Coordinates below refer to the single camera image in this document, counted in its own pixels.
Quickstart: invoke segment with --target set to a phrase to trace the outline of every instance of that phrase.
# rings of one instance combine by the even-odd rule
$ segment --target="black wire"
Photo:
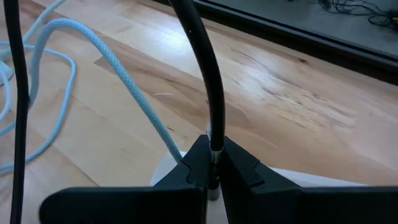
[[[387,11],[381,10],[377,5],[363,0],[317,0],[317,3],[332,14],[346,14],[351,16],[368,16],[368,22],[379,27],[396,29],[396,22],[391,19]]]
[[[192,0],[170,0],[197,58],[209,101],[211,138],[210,149],[220,151],[224,147],[225,102],[223,82],[216,56],[205,26]]]
[[[17,80],[17,119],[15,128],[14,180],[12,186],[11,224],[20,224],[24,200],[25,144],[29,104],[27,70],[24,46],[22,43],[19,6],[17,0],[4,0],[7,32],[12,61]]]

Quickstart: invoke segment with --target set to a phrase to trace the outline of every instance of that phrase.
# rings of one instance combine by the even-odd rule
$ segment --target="floor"
[[[378,27],[368,22],[369,16],[351,16],[326,12],[317,3],[318,0],[209,0],[231,9],[237,9],[287,26],[307,30],[322,36],[365,48],[379,54],[398,58],[398,41],[395,30]],[[397,9],[395,0],[366,0],[380,10]],[[360,5],[362,1],[348,1],[347,4]],[[352,13],[364,13],[355,9]]]
[[[20,2],[26,32],[52,0]],[[0,11],[0,40],[6,40]],[[181,150],[189,150],[208,121],[206,93],[170,8],[143,0],[67,0],[49,19],[56,17],[91,27],[129,70]],[[398,87],[214,22],[205,24],[223,76],[231,139],[272,167],[398,184]],[[168,153],[102,55],[81,35],[56,31],[47,47],[74,58],[78,74],[62,131],[27,165],[24,223],[38,223],[41,201],[66,187],[148,185]],[[69,72],[59,58],[43,57],[39,95],[29,113],[28,152],[50,134]],[[15,109],[6,117],[14,119]],[[13,138],[13,132],[0,138],[2,164],[12,161]],[[3,174],[1,220],[9,218],[11,191],[12,175]]]

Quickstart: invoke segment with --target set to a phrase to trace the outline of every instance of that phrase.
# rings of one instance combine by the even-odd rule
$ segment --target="cable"
[[[5,0],[4,13],[7,33],[10,40],[12,61],[17,80],[17,118],[15,128],[14,178],[12,185],[11,224],[20,224],[22,203],[24,200],[25,145],[26,125],[29,108],[29,86],[25,63],[24,45],[22,43],[21,25],[19,22],[19,5],[16,0]]]
[[[379,27],[396,29],[397,21],[391,13],[381,10],[377,5],[363,0],[317,0],[317,3],[332,14],[346,14],[351,16],[368,16],[368,22]]]
[[[50,34],[59,28],[71,28],[79,32],[80,34],[84,35],[104,55],[105,59],[111,64],[118,77],[124,83],[130,94],[134,97],[138,105],[148,117],[149,121],[155,127],[156,131],[165,142],[170,153],[173,155],[174,159],[179,162],[182,159],[182,156],[178,150],[178,147],[173,142],[169,132],[166,130],[165,126],[162,124],[159,117],[150,106],[149,102],[145,99],[140,89],[138,89],[136,86],[134,80],[130,77],[126,69],[122,66],[111,49],[97,35],[95,35],[91,29],[87,28],[78,21],[71,19],[54,19],[43,27],[39,38],[36,41],[31,61],[30,74],[32,88],[30,89],[30,104],[33,105],[39,89],[40,59],[44,51],[44,46],[47,43]]]
[[[8,45],[8,42],[0,42],[0,45]],[[25,45],[24,46],[26,49],[34,49],[34,46],[32,45]],[[58,57],[61,57],[62,59],[66,60],[67,62],[69,62],[70,67],[71,67],[71,71],[70,71],[70,78],[69,81],[67,83],[67,86],[65,88],[65,95],[63,97],[62,100],[62,105],[61,105],[61,110],[60,110],[60,114],[58,115],[58,118],[54,124],[54,127],[52,129],[52,132],[49,136],[49,138],[47,138],[47,140],[38,148],[36,149],[31,155],[26,157],[25,163],[28,163],[32,160],[34,160],[37,156],[39,156],[41,153],[43,153],[46,148],[48,148],[48,146],[54,141],[54,139],[57,137],[57,134],[61,128],[61,125],[63,123],[63,120],[65,119],[65,113],[67,110],[67,106],[68,106],[68,102],[69,102],[69,98],[70,98],[70,93],[72,91],[72,85],[73,85],[73,80],[75,78],[75,74],[76,74],[76,65],[75,62],[73,61],[73,59],[71,59],[70,57],[68,57],[67,55],[60,53],[60,52],[56,52],[54,50],[50,50],[50,49],[45,49],[45,52],[48,52],[50,54],[56,55]],[[6,87],[6,98],[7,99],[11,99],[11,91],[7,90],[7,86]],[[0,137],[6,133],[8,133],[12,128],[14,128],[15,126],[15,122],[11,122],[10,124],[8,124],[4,129],[0,130]],[[14,168],[14,164],[6,164],[4,166],[0,167],[0,172],[5,172],[5,171],[9,171],[12,170]]]
[[[56,0],[53,4],[49,5],[35,20],[35,22],[32,24],[32,26],[29,28],[29,30],[26,32],[23,38],[23,43],[26,44],[29,39],[32,37],[34,32],[39,28],[41,23],[43,23],[44,19],[51,13],[53,12],[56,8],[58,8],[62,3],[64,3],[66,0]],[[2,49],[0,50],[0,60],[5,60],[7,56],[10,54],[11,50],[10,48],[8,49]]]
[[[6,102],[4,103],[4,108],[2,109],[0,113],[0,121],[3,120],[3,118],[6,116],[7,112],[11,109],[12,105],[12,97],[11,97],[11,92],[12,92],[12,87],[9,84],[9,80],[6,76],[6,74],[0,70],[0,76],[4,84],[4,93],[6,96]]]
[[[209,101],[210,149],[224,148],[225,102],[223,82],[216,56],[200,16],[192,0],[170,0],[197,58]]]

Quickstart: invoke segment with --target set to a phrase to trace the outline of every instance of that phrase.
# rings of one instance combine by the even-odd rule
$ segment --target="wood grain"
[[[52,0],[20,2],[25,33]],[[67,0],[46,22],[59,17],[86,24],[111,47],[179,148],[189,150],[204,133],[208,103],[195,56],[172,10],[144,0]],[[398,184],[398,87],[204,21],[223,77],[231,139],[269,166]],[[1,40],[7,40],[4,14],[0,30]],[[83,36],[58,30],[47,47],[71,56],[78,74],[58,138],[27,165],[24,223],[38,223],[40,202],[65,187],[147,185],[167,153],[140,107]],[[50,134],[69,72],[61,59],[43,57],[39,95],[29,113],[28,152]],[[15,119],[15,105],[14,100],[1,127]],[[13,138],[13,132],[0,138],[1,164],[12,161]],[[1,220],[9,218],[11,189],[12,174],[2,175]]]

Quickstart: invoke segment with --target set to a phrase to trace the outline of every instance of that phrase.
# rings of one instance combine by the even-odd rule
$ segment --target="tangled cables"
[[[384,11],[377,5],[363,0],[317,0],[317,3],[332,14],[367,16],[370,24],[397,29],[398,20],[391,11]]]

